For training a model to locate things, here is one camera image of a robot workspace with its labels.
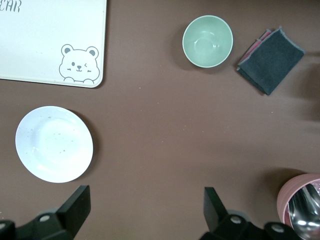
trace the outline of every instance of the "dish towel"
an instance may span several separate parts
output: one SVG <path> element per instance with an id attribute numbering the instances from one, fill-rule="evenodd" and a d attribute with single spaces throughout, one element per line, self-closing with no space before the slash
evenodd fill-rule
<path id="1" fill-rule="evenodd" d="M 237 71 L 262 93 L 270 95 L 304 54 L 281 27 L 273 32 L 267 29 L 243 55 Z"/>

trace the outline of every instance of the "pink cup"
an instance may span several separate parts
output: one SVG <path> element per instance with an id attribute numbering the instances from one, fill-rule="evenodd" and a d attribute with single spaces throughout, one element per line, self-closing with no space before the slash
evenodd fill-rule
<path id="1" fill-rule="evenodd" d="M 315 187 L 319 190 L 320 174 L 306 173 L 293 177 L 289 181 L 287 181 L 280 189 L 276 201 L 276 208 L 282 223 L 292 227 L 289 216 L 288 203 L 296 192 L 298 192 L 302 187 L 308 184 L 314 184 Z"/>

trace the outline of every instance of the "brown table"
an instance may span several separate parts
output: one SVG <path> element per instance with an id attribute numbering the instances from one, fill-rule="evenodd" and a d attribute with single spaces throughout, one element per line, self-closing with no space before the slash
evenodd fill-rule
<path id="1" fill-rule="evenodd" d="M 77 240 L 196 240 L 208 230 L 205 186 L 259 227 L 278 221 L 282 184 L 320 173 L 320 1 L 108 0 L 107 11 L 98 88 L 0 81 L 0 219 L 23 225 L 90 185 Z M 202 15 L 223 18 L 234 37 L 229 58 L 210 69 L 182 50 Z M 266 96 L 235 69 L 279 26 L 306 54 Z M 41 106 L 75 112 L 92 133 L 91 165 L 74 181 L 43 181 L 19 160 L 17 126 Z"/>

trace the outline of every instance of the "bowl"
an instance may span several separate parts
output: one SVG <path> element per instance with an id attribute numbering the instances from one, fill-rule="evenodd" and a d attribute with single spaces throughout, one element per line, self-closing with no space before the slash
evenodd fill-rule
<path id="1" fill-rule="evenodd" d="M 200 16 L 185 29 L 182 47 L 191 63 L 212 68 L 223 63 L 233 47 L 234 38 L 229 25 L 220 17 Z"/>

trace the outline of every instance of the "metal spoon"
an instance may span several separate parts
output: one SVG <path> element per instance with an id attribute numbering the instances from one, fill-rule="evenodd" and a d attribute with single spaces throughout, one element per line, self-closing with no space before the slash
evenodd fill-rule
<path id="1" fill-rule="evenodd" d="M 289 201 L 294 231 L 304 240 L 320 239 L 320 196 L 312 184 L 300 189 Z"/>

